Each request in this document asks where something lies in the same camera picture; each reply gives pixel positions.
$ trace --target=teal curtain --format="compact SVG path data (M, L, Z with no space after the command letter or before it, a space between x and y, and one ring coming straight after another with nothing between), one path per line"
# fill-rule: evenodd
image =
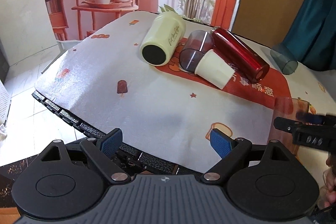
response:
M336 0L304 0L282 43L308 68L336 69Z

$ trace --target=tiled floor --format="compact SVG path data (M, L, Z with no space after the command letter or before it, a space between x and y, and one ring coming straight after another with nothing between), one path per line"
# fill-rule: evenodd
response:
M0 144L0 166L36 155L52 140L68 143L84 137L32 97L35 81L58 53L58 46L54 46L10 67L4 86L12 102L8 136Z

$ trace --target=table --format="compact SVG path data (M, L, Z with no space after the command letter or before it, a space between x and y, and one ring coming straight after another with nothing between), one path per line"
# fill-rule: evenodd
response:
M335 101L321 89L313 71L299 64L295 73L283 76L269 48L244 38L270 64L272 73L261 84L273 93L260 92L238 72L226 90L218 90L193 75L174 71L173 59L165 68L149 66L138 49L155 17L138 11L109 23L63 54L35 88L95 128L107 133L119 127L125 143L199 172L220 160L205 138L214 123L229 127L233 138L266 144L276 96L300 97L318 113L336 113ZM211 29L194 22L186 24L185 37L193 30ZM281 86L275 85L274 79L281 81ZM128 92L122 95L117 94L120 80L128 85ZM327 154L300 148L298 155L322 184Z

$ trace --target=black bottle cap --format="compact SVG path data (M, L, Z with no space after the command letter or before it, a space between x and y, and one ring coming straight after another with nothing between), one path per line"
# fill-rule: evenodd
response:
M142 49L143 58L154 66L162 65L166 61L166 54L156 45L147 45Z

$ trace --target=gray ribbed plate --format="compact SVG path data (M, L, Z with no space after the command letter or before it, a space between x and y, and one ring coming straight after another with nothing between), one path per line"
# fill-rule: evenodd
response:
M16 223L48 222L24 216ZM90 211L73 219L52 223L266 224L268 222L242 214L228 202L221 188L201 184L193 175L137 175L135 180L127 185L110 187L102 201ZM312 222L308 218L302 218L287 223Z

